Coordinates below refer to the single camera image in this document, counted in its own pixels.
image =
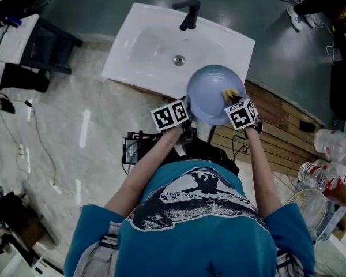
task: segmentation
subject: white sink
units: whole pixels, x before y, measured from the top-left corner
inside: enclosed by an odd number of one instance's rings
[[[195,71],[223,65],[244,82],[255,41],[212,21],[197,18],[181,31],[186,13],[133,4],[107,58],[103,77],[178,99]],[[174,64],[181,55],[185,63]]]

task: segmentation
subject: hand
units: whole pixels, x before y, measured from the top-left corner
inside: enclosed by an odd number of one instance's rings
[[[253,125],[250,125],[246,128],[244,128],[243,130],[245,131],[245,133],[247,134],[247,130],[249,128],[254,129],[255,131],[257,131],[258,134],[261,134],[263,132],[263,121],[261,119],[261,116],[259,115],[254,103],[251,101],[250,97],[248,95],[244,96],[243,98],[241,98],[240,102],[242,102],[243,100],[248,99],[251,104],[253,105],[254,108],[254,112],[255,112],[255,123]]]
[[[178,139],[180,138],[180,136],[183,133],[183,129],[181,125],[178,125],[176,127],[173,127],[171,129],[168,129],[164,135],[163,138],[167,139],[169,142],[175,144]]]
[[[258,132],[256,131],[256,129],[253,128],[253,127],[251,127],[251,126],[244,128],[244,131],[246,132],[246,134],[247,134],[248,137],[250,137],[250,136],[252,136],[252,135],[254,135],[254,134],[258,134]]]
[[[178,139],[176,145],[185,145],[193,141],[193,138],[196,136],[197,129],[192,127],[192,122],[190,120],[184,121],[182,123],[183,133]]]
[[[189,115],[189,121],[193,121],[195,116],[191,112],[191,100],[190,100],[190,97],[188,95],[185,95],[181,99],[182,99],[183,105],[185,106],[186,111],[187,111],[187,113]]]

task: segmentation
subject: plastic bottle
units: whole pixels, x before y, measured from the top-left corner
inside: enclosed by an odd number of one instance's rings
[[[339,130],[320,129],[315,134],[315,150],[326,160],[346,165],[346,134]]]
[[[301,165],[298,177],[305,185],[318,189],[321,192],[327,187],[328,181],[323,169],[310,162],[305,162]]]
[[[327,179],[327,190],[333,190],[337,187],[337,184],[339,183],[340,176],[339,171],[334,167],[334,165],[328,163],[327,161],[323,159],[318,159],[313,163],[313,165],[320,167],[326,176]]]

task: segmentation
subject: floor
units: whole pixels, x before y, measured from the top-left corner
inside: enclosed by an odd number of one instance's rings
[[[133,3],[170,8],[180,1],[184,0],[54,0],[42,9],[42,16],[73,34],[116,36]],[[332,38],[325,27],[312,29],[303,22],[302,32],[296,31],[286,12],[290,4],[278,0],[200,1],[201,17],[255,40],[249,79],[334,127],[326,53]],[[318,16],[329,25],[323,14]]]
[[[28,121],[27,107],[14,102],[16,114],[0,115],[0,185],[5,192],[27,192],[33,206],[43,215],[43,224],[55,241],[49,248],[36,244],[35,250],[62,268],[73,231],[85,204],[104,205],[116,192],[125,174],[121,168],[122,137],[127,131],[155,132],[150,111],[161,106],[161,98],[136,92],[101,77],[101,69],[111,47],[104,43],[85,43],[72,55],[73,74],[54,74],[46,93],[5,89],[12,100],[33,99],[43,142],[54,159],[57,173],[39,143],[35,117]],[[90,111],[84,147],[80,147],[85,110]],[[210,126],[199,124],[199,136],[207,139]],[[18,156],[17,144],[29,149],[31,173],[27,177],[27,160]],[[244,191],[255,204],[251,165],[238,162]],[[283,204],[293,190],[285,175],[274,178]],[[76,181],[81,184],[80,196]],[[346,260],[327,241],[316,246],[319,262],[346,276]]]

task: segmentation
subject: person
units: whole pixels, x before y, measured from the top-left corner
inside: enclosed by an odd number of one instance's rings
[[[298,30],[302,30],[301,17],[305,16],[308,24],[314,28],[315,23],[312,14],[324,12],[328,17],[335,17],[346,6],[346,0],[304,0],[301,3],[287,9],[291,22]]]
[[[46,71],[42,69],[35,73],[22,66],[0,61],[0,90],[15,87],[46,92],[50,82],[45,73]],[[0,97],[0,108],[14,113],[14,107],[9,100],[2,97]]]
[[[313,242],[300,210],[282,206],[259,134],[253,127],[245,132],[258,209],[246,198],[235,163],[218,148],[195,137],[185,148],[189,156],[199,146],[199,159],[164,162],[182,134],[177,126],[104,207],[82,208],[65,277],[274,277],[278,249],[302,275],[314,276]],[[214,161],[202,158],[208,155]]]

